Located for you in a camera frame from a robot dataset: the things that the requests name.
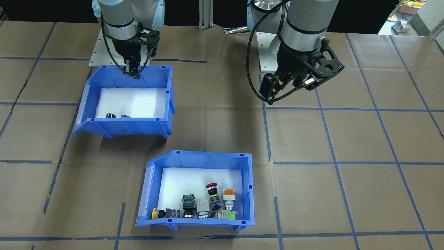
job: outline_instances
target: foam insert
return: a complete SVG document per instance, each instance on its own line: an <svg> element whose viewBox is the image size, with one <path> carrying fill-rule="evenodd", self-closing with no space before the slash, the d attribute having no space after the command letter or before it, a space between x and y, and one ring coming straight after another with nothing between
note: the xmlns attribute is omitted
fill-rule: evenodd
<svg viewBox="0 0 444 250"><path fill-rule="evenodd" d="M238 169L163 168L157 210L165 210L167 207L179 209L180 217L183 218L182 196L194 194L196 202L209 200L205 186L212 182L218 184L221 210L224 206L223 190L233 188L236 191L234 210L238 212L237 219L243 219L242 173Z"/></svg>
<svg viewBox="0 0 444 250"><path fill-rule="evenodd" d="M165 112L165 88L102 88L96 118L105 118L107 113L116 117L161 118Z"/></svg>

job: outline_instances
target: metal mounting plate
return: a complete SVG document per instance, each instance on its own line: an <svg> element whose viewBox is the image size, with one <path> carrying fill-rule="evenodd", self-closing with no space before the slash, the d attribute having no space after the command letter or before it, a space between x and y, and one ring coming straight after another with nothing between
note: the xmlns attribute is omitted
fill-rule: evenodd
<svg viewBox="0 0 444 250"><path fill-rule="evenodd" d="M119 55L112 45L111 39L107 38L108 46L110 47L111 55L114 57L116 62L120 66L124 66L123 57ZM140 64L142 65L147 59L147 47L142 45L142 49L140 50L140 55L142 57L142 61ZM105 42L103 41L102 31L99 32L99 36L97 41L95 42L94 51L91 54L91 60L89 61L90 68L98 68L101 65L114 65L114 62L111 60L108 55L107 48L105 47Z"/></svg>
<svg viewBox="0 0 444 250"><path fill-rule="evenodd" d="M278 68L278 62L272 57L268 47L276 34L257 32L258 48L259 48L259 63L262 73L274 73Z"/></svg>

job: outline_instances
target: blue tape grid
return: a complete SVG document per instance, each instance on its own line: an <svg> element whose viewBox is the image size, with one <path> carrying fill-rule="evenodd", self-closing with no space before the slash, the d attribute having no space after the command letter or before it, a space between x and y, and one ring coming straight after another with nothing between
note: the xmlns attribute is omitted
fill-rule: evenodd
<svg viewBox="0 0 444 250"><path fill-rule="evenodd" d="M399 59L401 59L402 64L404 65L405 70L407 70L408 76L409 76L410 79L412 80L412 83L413 83L413 85L415 86L415 89L416 89L416 91L418 92L419 96L421 97L421 100L422 100L422 102L424 103L424 106L425 106L426 110L428 111L430 117L432 118L433 123L435 124L436 128L439 130L439 132L440 132L440 134L441 134L441 137L444 139L443 132L442 132L441 129L439 128L438 124L436 123L436 120L435 120L435 118L433 117L432 112L431 112L430 109L428 108L428 105L427 105L427 103L425 102L425 99L424 99L424 97L422 96L421 91L419 91L418 85L416 85L416 82L415 82L415 80L413 79L413 76L412 76L412 74L410 73L410 70L408 69L407 65L406 65L405 62L404 62L404 59L402 58L401 54L399 53L399 50L398 50L398 48L396 47L396 44L393 42L393 39L392 39L391 36L389 36L388 38L389 38L390 41L392 42L393 47L395 48L396 53L397 53L398 56L399 56Z"/></svg>
<svg viewBox="0 0 444 250"><path fill-rule="evenodd" d="M335 169L336 169L336 175L337 175L337 178L339 180L339 186L341 187L342 197L343 197L344 203L345 203L345 209L347 210L347 215L349 217L350 226L352 228L352 234L353 234L353 239L355 241L356 250L360 250L359 242L358 242L358 237L356 235L355 225L353 223L352 215L350 213L349 202L347 201L347 196L345 195L344 184L342 183L341 173L339 171L339 167L338 167L338 164L337 164L337 161L336 161L336 155L335 155L334 150L333 150L332 140L330 138L330 133L329 133L329 129L328 129L328 126L327 126L327 121L325 119L324 110L322 109L322 103L321 103L321 99L319 97L319 93L317 92L317 89L315 89L315 93L316 93L317 102L319 104L319 108L321 110L322 120L324 122L324 127L325 127L325 132L327 134L327 139L329 141L330 151L331 151L331 154L332 154L332 157L333 157L333 162L334 162Z"/></svg>
<svg viewBox="0 0 444 250"><path fill-rule="evenodd" d="M56 23L54 23L54 24L52 25L52 27L51 27L51 30L50 30L50 32L49 32L49 34L48 34L48 37L46 38L45 43L43 44L43 48L42 48L42 50L41 50L40 53L39 53L39 58L42 56L43 51L45 50L45 47L46 47L46 45L48 44L49 38L51 37L51 34L52 34L52 32L54 31L54 28L55 28L55 27L56 27ZM34 66L32 67L31 72L29 73L29 75L28 75L28 77L27 77L25 83L23 84L22 89L20 90L19 94L17 95L16 100L15 100L14 103L12 104L11 111L9 112L8 117L6 118L6 121L5 121L5 123L3 124L2 129L0 130L0 137L2 136L2 134L3 134L3 132L4 132L5 128L6 128L6 126L8 125L9 120L11 119L11 115L12 115L12 111L14 110L14 106L16 105L16 103L17 103L17 101L18 101L20 95L22 94L24 88L25 88L26 85L28 84L29 79L30 79L31 76L32 76L32 73L34 72L34 70L35 70L35 68L36 68L36 66L37 66L37 63L39 62L39 58L36 59L36 62L34 63Z"/></svg>
<svg viewBox="0 0 444 250"><path fill-rule="evenodd" d="M92 74L92 69L89 70L87 79L91 76L91 74ZM57 168L55 169L54 176L52 177L52 182L51 182L51 186L49 188L48 197L46 198L45 206L43 207L43 214L46 214L46 211L48 209L49 201L51 199L52 192L54 191L54 186L56 185L57 175L59 174L60 166L62 165L62 162L63 162L63 156L65 155L65 151L68 146L69 138L71 138L72 130L74 128L74 124L75 124L75 120L77 118L78 111L79 111L79 106L77 106L76 114L72 118L72 122L71 122L71 126L69 127L68 135L66 135L66 140L63 145L62 153L60 154L59 162L57 163Z"/></svg>
<svg viewBox="0 0 444 250"><path fill-rule="evenodd" d="M400 173L400 175L401 175L401 177L402 177L402 180L403 180L403 182L404 182L404 185L405 185L405 188L406 188L406 190L407 190L408 196L410 197L410 201L412 202L413 208L415 209L416 215L417 215L417 217L418 217L418 221L419 221L419 223L421 224L421 228L422 228L422 230L423 230L423 233L424 233L425 239L427 240L427 243L428 243L428 246L429 246L430 250L433 250L432 243L430 242L430 239L429 239L429 237L428 237L428 234L427 234L427 231L426 231L426 229L425 229L424 223L423 223L423 221L422 221L422 219L421 219L421 216L420 216L420 214L419 214L419 212L418 212L418 209L416 208L415 201L413 200L412 193L410 192L410 188L408 187L408 184L407 184L407 181L406 181L406 179L405 179L404 173L403 173L403 171L402 171L401 165L400 165L400 163L399 163L399 161L398 161L398 157L396 156L395 149L394 149L394 147L393 147L393 145L392 145L392 142L390 141L390 137L389 137L389 134L387 133L387 129L385 128L384 122L382 121L381 114L380 114L379 110L377 110L376 102L375 102L375 100L374 100L374 98L373 98L372 92L370 91L369 85L368 85L368 83L367 83L367 79L365 78L364 72L362 71L361 65L359 64L358 58L357 58L357 56L356 56L356 53L355 53L355 51L354 51L354 49L353 49L352 43L350 42L350 39L349 39L349 36L348 36L347 33L345 34L345 37L347 38L347 42L349 43L349 46L350 46L350 49L351 49L351 51L352 51L353 57L355 58L355 61L356 61L357 65L358 65L359 71L360 71L360 73L361 73L362 79L364 80L364 83L365 83L365 86L366 86L366 88L367 88L367 91L368 91L368 93L369 93L369 95L370 95L370 98L372 99L373 106L374 106L375 109L376 109L376 114L378 115L378 118L379 118L379 121L380 121L380 123L381 123L382 129L384 130L384 134L385 134L385 137L387 138L388 144L390 145L390 149L391 149L391 151L392 151L392 153L393 153L393 157L395 158L395 162L396 162L396 164L397 164L397 166L398 166L399 173Z"/></svg>
<svg viewBox="0 0 444 250"><path fill-rule="evenodd" d="M54 30L54 27L55 27L55 24L53 25L53 27L52 27L49 35L48 35L48 38L47 38L47 40L46 40L46 42L44 44L44 47L42 48L42 51L40 52L39 57L34 58L34 57L8 57L8 56L0 56L0 58L6 58L6 59L35 59L36 63L34 64L34 67L31 70L31 73L30 73L30 75L28 77L28 80L30 79L30 77L32 75L32 72L34 71L38 60L89 60L89 59L84 59L84 58L41 58L41 54L43 53L43 50L46 47L46 44L48 43L48 40L49 40L53 30ZM278 235L275 235L275 234L261 234L261 235L256 235L256 234L250 234L250 235L213 235L213 236L206 236L206 238L209 238L209 239L219 239L219 238L220 239L222 239L222 238L225 238L225 239L226 238L278 238L279 239L280 249L283 249L282 238L353 236L355 238L355 243L357 245L357 249L359 249L359 245L357 243L356 236L424 234L426 236L426 239L427 239L427 242L429 244L430 249L433 249L433 247L432 247L432 245L430 243L430 240L428 238L428 234L444 234L444 231L426 231L425 230L425 227L424 227L424 225L422 223L420 215L419 215L419 213L418 213L418 211L416 209L416 205L414 203L413 197L412 197L412 195L410 193L410 190L408 188L408 185L407 185L407 182L405 180L405 177L404 177L404 175L402 173L402 169L400 167L400 165L444 165L444 163L442 163L442 162L399 162L397 160L397 157L396 157L396 154L395 154L395 152L393 150L391 141L390 141L390 139L388 137L387 131L386 131L385 127L384 127L384 124L383 124L382 119L381 119L380 114L379 114L379 112L387 112L387 111L395 111L395 112L428 112L430 114L433 122L435 123L435 125L439 129L439 127L438 127L438 125L436 123L436 120L434 119L434 117L432 115L432 112L444 112L444 110L431 110L431 109L428 108L428 106L427 106L424 98L422 97L422 95L421 95L421 93L420 93L420 91L419 91L419 89L418 89L418 87L417 87L417 85L416 85L416 83L415 83L415 81L414 81L414 79L413 79L413 77L412 77L408 67L406 66L402 56L400 55L396 45L394 44L394 42L393 42L393 40L391 38L390 38L390 40L391 40L391 42L392 42L396 52L398 53L398 56L400 57L401 61L403 62L403 65L405 66L405 68L406 68L406 70L407 70L407 72L408 72L408 74L409 74L413 84L415 85L415 88L416 88L418 94L420 95L420 97L421 97L421 99L422 99L426 109L425 110L424 109L378 109L377 106L376 106L376 103L375 103L375 101L374 101L374 99L372 97L372 94L371 94L370 89L368 87L367 81L366 81L365 76L364 76L364 74L362 72L361 66L359 65L359 62L358 62L357 57L356 57L356 54L355 54L355 52L353 50L353 47L352 47L352 45L350 43L350 40L349 40L349 37L348 37L347 34L346 34L346 38L347 38L349 46L350 46L350 48L352 50L353 56L354 56L354 58L355 58L355 60L356 60L356 62L358 64L358 68L360 69L361 75L362 75L362 77L364 79L364 82L366 84L367 90L369 92L369 95L370 95L370 97L372 99L372 102L373 102L375 108L374 109L323 108L321 106L321 101L320 101L320 98L319 98L319 95L318 95L317 91L316 91L316 94L317 94L317 98L318 98L318 102L319 102L319 108L316 108L316 107L313 107L313 108L310 108L310 107L308 107L308 108L303 108L303 107L296 107L296 108L294 108L294 107L265 107L265 104L262 103L263 114L264 114L264 123L265 123L265 127L266 127L267 149L268 149L269 157L271 156L271 151L270 151L270 141L269 141L268 128L267 128L266 109L309 109L309 110L320 110L321 114L322 114L322 117L323 117L323 121L324 121L324 125L325 125L325 129L326 129L327 134L328 134L328 127L327 127L327 124L326 124L325 116L323 114L323 110L376 111L378 113L378 117L380 119L381 125L383 126L383 129L384 129L384 132L386 134L386 137L387 137L387 139L389 141L389 144L390 144L390 147L392 149L392 152L394 154L394 157L395 157L395 160L396 160L395 162L391 162L391 161L336 161L335 156L334 156L334 152L333 152L333 147L332 147L332 144L331 144L331 140L330 140L330 137L329 137L329 134L328 134L329 144L330 144L330 148L332 150L333 161L326 161L326 162L296 162L296 161L295 162L274 162L274 164L278 164L278 165L279 164L302 164L302 165L308 165L308 164L310 164L310 165L332 164L333 165L334 164L336 169L337 169L337 174L338 174L338 177L339 177L339 181L340 181L340 185L341 185L341 190L342 191L343 191L343 186L342 186L342 182L341 182L341 179L340 179L340 173L339 173L339 169L338 169L337 165L341 165L341 164L397 164L398 168L399 168L399 171L400 171L400 174L401 174L401 177L402 177L402 179L404 181L404 184L406 186L407 192L408 192L409 197L411 199L412 205L415 208L416 214L418 216L418 220L420 221L420 224L421 224L421 227L422 227L423 230L422 231L393 231L393 232L355 232L354 231L354 226L353 226L353 221L352 221L352 218L351 218L351 214L349 212L349 209L347 208L347 212L349 214L350 223L352 225L352 232L351 233L282 234L281 233L281 227L280 227L279 211L278 211L278 206L277 206L278 202L277 202L277 199L274 198ZM181 60L181 59L153 59L153 60L156 60L156 61L181 61L181 62L206 63L206 61ZM17 100L15 102L0 102L0 104L12 104L13 107L15 105L72 105L72 106L78 105L78 104L74 104L74 103L67 103L67 104L66 103L25 103L25 102L17 102ZM0 130L0 136L3 133L4 128L6 127L8 121L9 121L9 119L11 117L12 109L11 109L11 112L10 112L7 120L5 121L5 124L3 125L2 129ZM61 161L62 161L62 158L63 158L63 153L64 153L64 151L66 149L67 142L69 141L69 137L70 137L71 131L72 131L72 126L71 126L71 129L70 129L70 133L67 136L67 139L66 139L66 142L65 142L65 146L64 146L64 149L62 151L62 155L61 155L61 157L59 159L59 164L58 164L57 170L60 167L60 164L61 164ZM9 162L9 163L25 163L25 162L26 163L51 163L52 161L8 161L8 160L0 160L0 162ZM53 191L53 188L54 188L54 183L55 183L55 180L56 180L57 172L58 171L56 171L56 173L54 175L54 178L53 178L52 187L51 187L50 192L49 192L50 195L51 195L51 193ZM343 191L343 196L344 196L344 200L345 200L345 203L346 203L346 207L348 207L344 191ZM44 211L46 211L46 209L48 207L49 200L50 200L50 197L48 197L47 200L46 200ZM174 239L174 236L125 236L125 237L121 237L120 233L121 233L121 229L122 229L123 216L124 216L124 212L125 212L125 205L126 205L125 203L122 203L122 211L121 211L121 215L120 215L119 227L118 227L118 232L117 232L117 236L116 237L108 237L108 236L95 237L95 238L0 237L0 241L58 241L58 240L104 240L104 239L107 239L107 240L115 240L116 241L115 249L118 249L118 245L119 245L119 241L120 240Z"/></svg>

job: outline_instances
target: brown paper floor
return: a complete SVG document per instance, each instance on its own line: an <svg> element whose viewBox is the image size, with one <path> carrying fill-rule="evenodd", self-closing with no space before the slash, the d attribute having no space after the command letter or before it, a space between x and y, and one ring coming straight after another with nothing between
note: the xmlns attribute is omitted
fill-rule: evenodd
<svg viewBox="0 0 444 250"><path fill-rule="evenodd" d="M444 56L424 37L330 33L345 70L273 106L249 34L164 27L173 134L71 135L97 24L0 24L0 249L444 249ZM251 74L259 86L253 41ZM146 163L254 157L256 225L134 226Z"/></svg>

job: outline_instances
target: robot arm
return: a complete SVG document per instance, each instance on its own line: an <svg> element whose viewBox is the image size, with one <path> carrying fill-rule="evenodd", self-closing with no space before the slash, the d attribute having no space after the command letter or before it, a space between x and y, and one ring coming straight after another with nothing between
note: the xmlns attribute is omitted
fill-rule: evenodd
<svg viewBox="0 0 444 250"><path fill-rule="evenodd" d="M338 1L291 1L285 20L281 21L277 31L277 37L280 40L277 71L264 76L259 90L264 101L272 105L274 101L301 88L313 90L344 69L330 48L329 40L324 36ZM256 8L260 4L264 5L262 2L271 1L257 1ZM289 0L278 4L276 2L274 1L274 7L256 23L255 28L261 28L264 17L277 13L280 6L283 6L282 11L284 11L284 4ZM294 89L283 97L276 98L277 93L291 81Z"/></svg>
<svg viewBox="0 0 444 250"><path fill-rule="evenodd" d="M110 53L105 37L112 40L116 52L123 57L125 66L120 68L123 73L140 79L139 73L143 70L143 67L139 70L140 49L142 45L148 47L147 60L144 63L146 66L149 58L156 54L159 31L146 28L141 22L135 22L133 8L129 0L98 0L98 5L101 11L99 22L102 26L103 40L111 59L120 68Z"/></svg>

